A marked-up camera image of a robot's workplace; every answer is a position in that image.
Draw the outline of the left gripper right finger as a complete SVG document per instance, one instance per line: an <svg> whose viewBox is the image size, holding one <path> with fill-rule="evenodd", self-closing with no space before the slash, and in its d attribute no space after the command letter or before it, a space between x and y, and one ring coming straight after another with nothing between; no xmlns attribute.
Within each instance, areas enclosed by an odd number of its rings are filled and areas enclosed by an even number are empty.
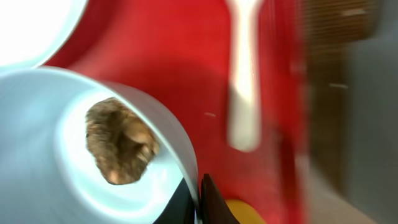
<svg viewBox="0 0 398 224"><path fill-rule="evenodd" d="M203 224L239 224L209 174L201 180L200 209Z"/></svg>

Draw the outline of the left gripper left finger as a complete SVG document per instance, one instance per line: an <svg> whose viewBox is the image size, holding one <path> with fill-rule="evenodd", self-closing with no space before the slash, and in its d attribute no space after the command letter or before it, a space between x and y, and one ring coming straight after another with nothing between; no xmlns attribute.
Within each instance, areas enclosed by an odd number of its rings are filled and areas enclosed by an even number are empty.
<svg viewBox="0 0 398 224"><path fill-rule="evenodd" d="M195 206L184 179L154 224L194 224Z"/></svg>

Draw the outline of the yellow plastic cup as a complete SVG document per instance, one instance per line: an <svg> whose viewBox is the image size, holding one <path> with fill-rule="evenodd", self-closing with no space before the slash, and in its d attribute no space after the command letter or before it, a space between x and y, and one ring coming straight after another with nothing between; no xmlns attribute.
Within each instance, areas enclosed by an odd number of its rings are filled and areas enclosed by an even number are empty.
<svg viewBox="0 0 398 224"><path fill-rule="evenodd" d="M240 224L267 224L252 206L241 200L228 199L226 204Z"/></svg>

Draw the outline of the brown food lump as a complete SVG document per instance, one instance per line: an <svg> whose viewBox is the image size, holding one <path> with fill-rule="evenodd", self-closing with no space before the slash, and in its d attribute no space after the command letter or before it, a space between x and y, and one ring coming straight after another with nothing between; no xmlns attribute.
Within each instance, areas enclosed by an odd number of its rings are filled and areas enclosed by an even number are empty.
<svg viewBox="0 0 398 224"><path fill-rule="evenodd" d="M109 184L137 182L160 152L154 132L115 97L95 103L85 124L87 150Z"/></svg>

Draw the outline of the light blue bowl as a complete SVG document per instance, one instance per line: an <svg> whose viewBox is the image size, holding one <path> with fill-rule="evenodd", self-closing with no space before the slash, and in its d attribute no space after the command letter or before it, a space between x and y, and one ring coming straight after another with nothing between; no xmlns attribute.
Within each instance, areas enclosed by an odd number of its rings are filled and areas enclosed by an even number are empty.
<svg viewBox="0 0 398 224"><path fill-rule="evenodd" d="M137 114L160 145L133 184L107 183L86 148L86 112L110 97ZM1 74L2 223L154 223L182 179L200 223L197 177L186 131L147 93L55 67Z"/></svg>

